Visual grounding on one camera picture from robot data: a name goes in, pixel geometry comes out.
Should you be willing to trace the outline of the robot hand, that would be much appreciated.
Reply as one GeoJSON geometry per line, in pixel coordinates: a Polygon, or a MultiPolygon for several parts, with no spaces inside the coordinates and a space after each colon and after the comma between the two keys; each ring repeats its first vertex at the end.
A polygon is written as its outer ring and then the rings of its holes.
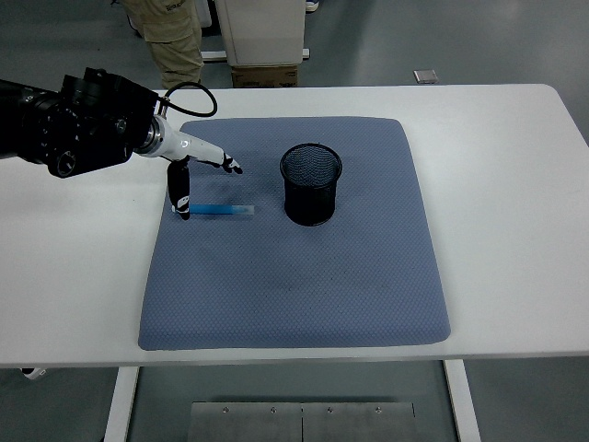
{"type": "Polygon", "coordinates": [[[195,136],[171,128],[166,119],[154,117],[157,124],[156,147],[153,154],[169,161],[167,166],[167,192],[173,209],[183,219],[190,213],[191,159],[221,168],[227,173],[242,174],[243,169],[221,147],[195,136]]]}

